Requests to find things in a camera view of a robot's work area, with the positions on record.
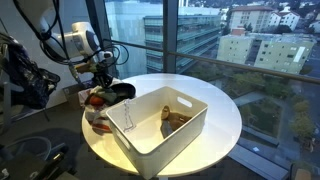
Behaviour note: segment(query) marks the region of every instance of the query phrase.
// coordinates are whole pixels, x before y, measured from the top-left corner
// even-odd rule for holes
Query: basket handle
[[[120,139],[120,141],[122,141],[122,143],[126,146],[126,148],[130,151],[130,145],[129,142],[126,140],[125,137],[123,137],[123,135],[119,132],[118,129],[116,130],[116,135],[118,136],[118,138]]]
[[[184,98],[182,98],[182,97],[177,97],[177,101],[179,102],[179,103],[181,103],[181,104],[183,104],[183,105],[185,105],[185,106],[187,106],[187,107],[189,107],[189,108],[191,108],[192,107],[192,103],[190,102],[190,101],[188,101],[188,100],[186,100],[186,99],[184,99]]]

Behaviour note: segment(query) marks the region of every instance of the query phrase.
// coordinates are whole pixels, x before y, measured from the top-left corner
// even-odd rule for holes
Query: city
[[[108,0],[106,11],[113,40],[162,49],[160,0]],[[180,0],[177,52],[320,78],[319,12],[316,1]],[[128,50],[134,57],[117,67],[121,78],[162,72],[162,53]],[[286,169],[298,162],[320,174],[319,86],[182,57],[176,71],[234,100],[243,119],[240,146]]]

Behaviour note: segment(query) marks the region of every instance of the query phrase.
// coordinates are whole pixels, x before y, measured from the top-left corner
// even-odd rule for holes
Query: round white table
[[[201,134],[161,170],[157,177],[168,178],[202,171],[219,162],[237,143],[242,127],[241,116],[236,104],[219,88],[178,74],[146,74],[123,81],[135,86],[137,97],[169,86],[208,104]],[[138,174],[112,134],[96,133],[84,116],[82,131],[89,146],[102,159],[121,170]]]

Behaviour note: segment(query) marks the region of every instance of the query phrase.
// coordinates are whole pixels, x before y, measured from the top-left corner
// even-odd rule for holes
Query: white plastic bin
[[[163,139],[161,111],[165,105],[172,112],[193,117]],[[145,179],[157,175],[202,131],[208,105],[170,87],[162,87],[127,103],[121,102],[106,112],[115,141]],[[136,125],[124,132],[128,115]]]

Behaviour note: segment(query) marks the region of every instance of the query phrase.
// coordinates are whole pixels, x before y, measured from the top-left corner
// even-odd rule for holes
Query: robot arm
[[[100,63],[113,54],[103,51],[99,47],[99,41],[93,28],[88,22],[72,24],[72,32],[63,33],[61,24],[60,33],[52,32],[52,27],[59,20],[59,0],[13,0],[17,10],[28,23],[42,43],[44,53],[53,61],[69,65],[73,77],[80,82],[79,73],[91,72],[94,80],[102,87],[107,87],[112,82],[112,77],[107,74],[106,63]],[[52,25],[44,18],[50,7],[54,7],[56,17]],[[77,65],[70,61],[71,58],[83,56],[87,58],[86,64]]]

